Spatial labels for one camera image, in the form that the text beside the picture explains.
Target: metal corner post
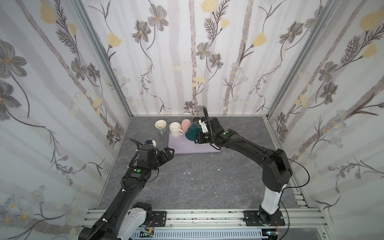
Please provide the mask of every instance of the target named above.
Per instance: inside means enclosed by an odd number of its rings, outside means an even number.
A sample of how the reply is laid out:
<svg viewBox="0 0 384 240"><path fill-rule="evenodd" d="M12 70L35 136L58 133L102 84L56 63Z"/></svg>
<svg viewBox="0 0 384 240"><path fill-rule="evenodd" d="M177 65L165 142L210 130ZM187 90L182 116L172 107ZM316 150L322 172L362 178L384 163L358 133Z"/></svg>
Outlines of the metal corner post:
<svg viewBox="0 0 384 240"><path fill-rule="evenodd" d="M112 67L109 63L107 56L106 56L104 48L103 48L101 42L99 41L99 38L97 37L96 31L94 30L94 28L92 26L92 23L88 17L88 14L84 8L83 3L81 2L81 0L71 0L71 2L75 8L75 11L76 11L78 17L80 18L81 23L83 24L83 26L87 32L88 37L90 38L90 40L92 42L92 45L93 45L97 55L99 56L103 66L104 66L104 69L107 72L107 75L109 76L109 78L111 80L111 84L113 85L113 88L115 89L115 92L116 92L121 104L123 105L123 108L124 108L126 115L129 118L131 118L133 116L132 111L129 108L127 101L125 100L125 96L124 96L123 92L121 91L121 88L119 86L119 82L116 79L115 74L113 73Z"/></svg>
<svg viewBox="0 0 384 240"><path fill-rule="evenodd" d="M284 83L282 84L275 100L273 101L270 110L268 111L268 117L272 116L275 111L277 110L277 107L279 106L280 102L283 100L283 97L287 93L289 87L291 86L291 83L293 82L297 72L300 70L301 66L303 65L305 59L307 58L310 51L313 49L317 39L319 38L321 32L326 27L328 20L331 18L334 10L336 9L336 6L338 5L339 0L328 0L325 4L324 10L321 13L319 20L316 22L315 26L313 27L313 30L311 31L310 36L308 37L307 41L305 42L303 48L301 49L295 63L293 64L293 67L289 71Z"/></svg>

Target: gray mug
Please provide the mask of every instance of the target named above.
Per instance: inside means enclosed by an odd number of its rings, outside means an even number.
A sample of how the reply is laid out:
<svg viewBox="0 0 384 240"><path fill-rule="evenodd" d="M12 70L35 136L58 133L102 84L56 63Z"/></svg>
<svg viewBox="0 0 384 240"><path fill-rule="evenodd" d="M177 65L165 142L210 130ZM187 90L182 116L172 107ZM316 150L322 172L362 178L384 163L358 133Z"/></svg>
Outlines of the gray mug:
<svg viewBox="0 0 384 240"><path fill-rule="evenodd" d="M156 131L158 132L158 134L160 134L161 136L167 135L168 128L167 128L167 122L166 121L164 121L164 120L156 121L155 127L156 127Z"/></svg>

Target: dark green mug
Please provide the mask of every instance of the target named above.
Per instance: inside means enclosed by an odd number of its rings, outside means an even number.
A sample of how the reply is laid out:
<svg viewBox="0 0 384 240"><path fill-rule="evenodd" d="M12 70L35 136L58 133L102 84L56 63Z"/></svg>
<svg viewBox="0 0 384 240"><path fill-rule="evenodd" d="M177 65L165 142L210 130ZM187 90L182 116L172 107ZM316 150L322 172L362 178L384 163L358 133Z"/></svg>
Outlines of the dark green mug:
<svg viewBox="0 0 384 240"><path fill-rule="evenodd" d="M191 126L189 126L187 132L185 133L185 137L188 140L194 141L196 135L202 130L200 124L198 121L192 123Z"/></svg>

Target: table surface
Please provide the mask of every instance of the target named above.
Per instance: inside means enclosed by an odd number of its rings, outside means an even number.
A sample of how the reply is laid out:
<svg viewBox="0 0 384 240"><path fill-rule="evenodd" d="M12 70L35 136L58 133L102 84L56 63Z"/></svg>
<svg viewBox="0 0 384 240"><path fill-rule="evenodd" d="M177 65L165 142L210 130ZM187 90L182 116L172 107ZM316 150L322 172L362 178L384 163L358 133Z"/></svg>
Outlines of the table surface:
<svg viewBox="0 0 384 240"><path fill-rule="evenodd" d="M127 171L136 149L128 139L155 140L156 147L163 149L167 147L168 135L158 135L155 122L163 119L169 125L185 118L131 119L98 209L107 209L120 189L120 178ZM225 129L231 128L252 142L275 149L261 117L225 116L218 119ZM241 153L225 148L215 153L175 155L160 167L159 176L145 185L136 201L149 203L153 209L252 209L260 206L264 190L262 168ZM298 208L292 189L285 190L281 200L286 208Z"/></svg>

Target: floral wallpaper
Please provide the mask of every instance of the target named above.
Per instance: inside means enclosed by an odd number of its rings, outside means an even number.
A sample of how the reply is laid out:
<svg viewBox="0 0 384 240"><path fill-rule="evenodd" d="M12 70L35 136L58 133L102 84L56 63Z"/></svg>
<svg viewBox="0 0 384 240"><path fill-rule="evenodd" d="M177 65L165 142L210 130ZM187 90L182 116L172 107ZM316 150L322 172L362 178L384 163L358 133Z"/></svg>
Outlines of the floral wallpaper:
<svg viewBox="0 0 384 240"><path fill-rule="evenodd" d="M338 240L383 234L383 50L382 1L340 1L269 116L289 157L310 172L307 200Z"/></svg>
<svg viewBox="0 0 384 240"><path fill-rule="evenodd" d="M77 239L128 124L70 2L0 6L0 232Z"/></svg>
<svg viewBox="0 0 384 240"><path fill-rule="evenodd" d="M266 114L324 0L82 0L134 114Z"/></svg>

